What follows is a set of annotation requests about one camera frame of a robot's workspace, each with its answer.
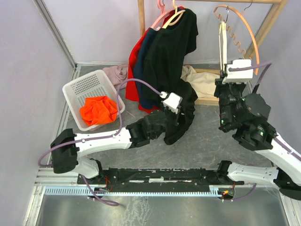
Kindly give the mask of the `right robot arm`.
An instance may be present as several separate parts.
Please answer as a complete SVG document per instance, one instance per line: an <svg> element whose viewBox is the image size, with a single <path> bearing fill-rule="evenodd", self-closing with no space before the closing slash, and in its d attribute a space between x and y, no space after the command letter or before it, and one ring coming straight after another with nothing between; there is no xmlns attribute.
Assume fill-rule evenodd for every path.
<svg viewBox="0 0 301 226"><path fill-rule="evenodd" d="M221 184L242 181L276 187L281 194L301 199L301 154L287 144L268 123L271 107L256 91L243 96L246 84L229 82L220 73L214 96L219 99L220 126L223 132L235 131L233 138L247 150L272 161L274 167L255 167L230 162L216 172Z"/></svg>

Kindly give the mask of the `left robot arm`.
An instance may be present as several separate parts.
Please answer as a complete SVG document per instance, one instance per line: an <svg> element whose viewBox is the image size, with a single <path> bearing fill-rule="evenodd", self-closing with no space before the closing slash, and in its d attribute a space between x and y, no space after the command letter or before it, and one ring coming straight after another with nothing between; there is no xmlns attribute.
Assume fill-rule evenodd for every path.
<svg viewBox="0 0 301 226"><path fill-rule="evenodd" d="M98 184L104 172L98 160L88 155L114 149L131 149L150 144L172 126L180 124L183 110L177 113L165 108L152 113L118 130L101 133L80 134L65 129L51 143L52 168L55 174L76 172Z"/></svg>

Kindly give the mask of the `orange t shirt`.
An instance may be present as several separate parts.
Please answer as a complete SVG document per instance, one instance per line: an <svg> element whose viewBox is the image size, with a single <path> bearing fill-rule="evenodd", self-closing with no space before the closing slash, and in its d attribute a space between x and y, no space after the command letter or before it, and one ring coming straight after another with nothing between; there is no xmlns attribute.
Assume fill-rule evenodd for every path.
<svg viewBox="0 0 301 226"><path fill-rule="evenodd" d="M87 97L79 110L87 126L104 125L114 122L118 115L116 102L107 96Z"/></svg>

